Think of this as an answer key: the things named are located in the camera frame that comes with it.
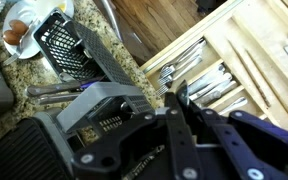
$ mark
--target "kitchen drawer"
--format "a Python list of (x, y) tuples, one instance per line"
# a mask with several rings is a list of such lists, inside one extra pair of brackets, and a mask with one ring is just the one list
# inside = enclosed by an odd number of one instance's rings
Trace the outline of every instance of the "kitchen drawer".
[[(288, 130), (288, 55), (283, 49), (288, 45), (288, 0), (228, 0), (141, 67), (155, 89), (159, 88), (157, 79), (162, 66), (202, 37), (207, 42), (203, 61), (174, 81), (170, 91), (184, 79), (191, 84), (223, 63), (238, 85), (207, 107), (220, 111), (244, 96), (248, 104), (242, 110)], [(245, 59), (271, 107), (240, 59)]]

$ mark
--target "egg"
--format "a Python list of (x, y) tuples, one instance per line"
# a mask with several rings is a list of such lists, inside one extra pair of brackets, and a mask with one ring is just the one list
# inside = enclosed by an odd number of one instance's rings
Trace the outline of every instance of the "egg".
[(26, 31), (28, 30), (28, 27), (26, 26), (25, 23), (23, 23), (23, 21), (20, 20), (11, 20), (9, 22), (9, 25), (11, 26), (12, 30), (18, 34), (19, 36), (23, 36)]
[(21, 37), (13, 30), (7, 30), (3, 33), (3, 39), (9, 45), (19, 45)]

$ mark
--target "black grid basket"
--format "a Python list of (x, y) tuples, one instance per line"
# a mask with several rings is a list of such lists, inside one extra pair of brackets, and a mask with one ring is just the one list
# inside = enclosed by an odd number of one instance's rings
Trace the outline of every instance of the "black grid basket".
[[(134, 86), (97, 34), (75, 22), (58, 8), (54, 9), (35, 30), (34, 39), (58, 74), (66, 72), (77, 80), (105, 75), (111, 82)], [(126, 102), (134, 113), (153, 110), (144, 94), (126, 96), (123, 97), (123, 101), (113, 98), (105, 102), (94, 109), (97, 113), (93, 112), (90, 120), (93, 129), (97, 129), (98, 132), (106, 132), (121, 124), (119, 121), (121, 117), (117, 116), (118, 113), (98, 111), (99, 109), (112, 111), (117, 107), (120, 108), (121, 104), (116, 102)], [(107, 126), (107, 123), (111, 121), (114, 125)]]

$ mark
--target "granite countertop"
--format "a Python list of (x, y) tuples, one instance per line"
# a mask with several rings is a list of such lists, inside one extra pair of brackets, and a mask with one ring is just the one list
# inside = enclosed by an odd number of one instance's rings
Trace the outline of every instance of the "granite countertop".
[[(21, 119), (32, 116), (35, 112), (43, 111), (51, 107), (65, 108), (68, 103), (58, 103), (53, 105), (35, 105), (33, 100), (24, 95), (24, 89), (29, 85), (47, 85), (60, 82), (54, 70), (50, 67), (47, 60), (41, 53), (36, 56), (12, 63), (3, 67), (1, 64), (10, 54), (7, 52), (3, 39), (2, 27), (4, 18), (8, 10), (14, 3), (7, 3), (0, 14), (0, 69), (15, 96), (15, 103), (11, 110), (0, 118), (0, 138), (15, 127)], [(113, 54), (118, 63), (122, 66), (127, 75), (131, 77), (138, 86), (153, 108), (162, 106), (162, 100), (155, 94), (152, 85), (145, 78), (132, 56), (125, 49), (123, 44), (115, 36), (114, 31), (102, 16), (92, 0), (75, 0), (74, 20), (95, 31), (101, 38), (104, 45)], [(83, 129), (83, 139), (86, 143), (92, 142), (96, 135), (90, 128)]]

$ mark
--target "utensil organizer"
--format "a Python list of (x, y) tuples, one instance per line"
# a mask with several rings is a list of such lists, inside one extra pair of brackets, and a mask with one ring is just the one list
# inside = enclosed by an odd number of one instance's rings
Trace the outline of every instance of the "utensil organizer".
[[(41, 52), (57, 74), (66, 72), (77, 80), (105, 75), (110, 82), (134, 86), (97, 34), (58, 8), (45, 18), (33, 34)], [(122, 124), (119, 109), (124, 102), (134, 113), (153, 110), (142, 93), (104, 99), (88, 112), (92, 114), (88, 122), (98, 135)]]
[[(174, 91), (184, 79), (192, 84), (216, 65), (224, 63), (239, 86), (208, 107), (220, 111), (245, 96), (249, 103), (241, 110), (288, 130), (288, 110), (285, 108), (288, 109), (288, 56), (283, 50), (284, 45), (288, 45), (288, 0), (228, 0), (141, 67), (156, 90), (163, 65), (202, 37), (207, 41), (202, 53), (204, 60), (174, 81), (170, 91)], [(271, 107), (266, 106), (229, 41), (250, 62), (247, 65), (268, 95)], [(259, 69), (251, 63), (246, 50)]]

